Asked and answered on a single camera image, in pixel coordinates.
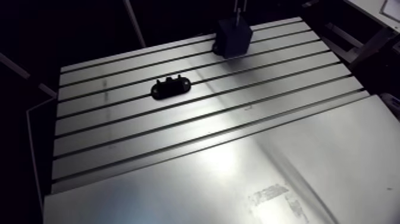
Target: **aluminum t-slot table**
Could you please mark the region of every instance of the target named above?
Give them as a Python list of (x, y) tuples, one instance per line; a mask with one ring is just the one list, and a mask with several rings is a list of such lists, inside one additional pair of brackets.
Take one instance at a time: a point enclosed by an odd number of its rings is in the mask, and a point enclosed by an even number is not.
[(252, 29), (231, 60), (207, 35), (62, 68), (45, 223), (393, 219), (394, 116), (301, 18)]

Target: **metal work surface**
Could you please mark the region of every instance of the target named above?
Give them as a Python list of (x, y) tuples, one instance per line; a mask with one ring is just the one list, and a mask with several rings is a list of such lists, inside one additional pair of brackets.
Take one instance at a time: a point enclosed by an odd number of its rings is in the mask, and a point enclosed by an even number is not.
[[(52, 192), (67, 191), (232, 141), (368, 96), (301, 20), (252, 27), (248, 53), (225, 60), (214, 35), (63, 68)], [(157, 78), (183, 95), (156, 101)]]
[(396, 118), (377, 96), (300, 119), (318, 112), (312, 108), (273, 128), (250, 126), (252, 135), (47, 196), (45, 223), (397, 223)]

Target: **dark background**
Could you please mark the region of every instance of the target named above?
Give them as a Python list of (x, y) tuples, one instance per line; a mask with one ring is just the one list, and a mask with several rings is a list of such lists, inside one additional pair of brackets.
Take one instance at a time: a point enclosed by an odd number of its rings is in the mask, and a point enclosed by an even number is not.
[[(243, 15), (250, 25), (302, 16), (320, 35), (346, 42), (329, 33), (334, 22), (361, 42), (380, 25), (341, 1), (321, 1), (303, 9), (302, 0), (249, 0)], [(234, 0), (135, 0), (132, 7), (147, 46), (191, 38), (214, 30), (216, 21), (232, 15)], [(60, 67), (139, 49), (140, 45), (122, 0), (28, 1), (0, 3), (0, 52), (27, 70), (33, 83), (58, 89)], [(400, 97), (396, 80), (399, 56), (393, 40), (361, 63), (356, 77), (372, 94)], [(2, 193), (4, 220), (41, 223), (40, 207), (29, 149), (26, 110), (49, 99), (31, 80), (24, 80), (0, 63), (2, 128)], [(49, 193), (55, 102), (32, 112), (35, 156), (42, 194)]]

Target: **scratched metal surface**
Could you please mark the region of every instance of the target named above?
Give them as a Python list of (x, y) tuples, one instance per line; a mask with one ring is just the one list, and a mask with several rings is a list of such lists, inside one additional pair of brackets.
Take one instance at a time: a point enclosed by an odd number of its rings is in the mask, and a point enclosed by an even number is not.
[(364, 98), (47, 196), (45, 223), (398, 223), (399, 134)]

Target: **black 3d printed part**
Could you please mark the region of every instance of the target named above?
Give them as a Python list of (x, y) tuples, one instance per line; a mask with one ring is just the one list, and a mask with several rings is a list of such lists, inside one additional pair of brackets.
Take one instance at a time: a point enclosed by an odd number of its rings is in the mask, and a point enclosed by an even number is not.
[(224, 58), (246, 54), (252, 35), (253, 31), (241, 16), (220, 20), (212, 51)]
[(151, 96), (157, 100), (166, 99), (189, 92), (191, 86), (190, 80), (180, 75), (176, 79), (167, 77), (165, 82), (157, 79), (157, 83), (151, 88)]

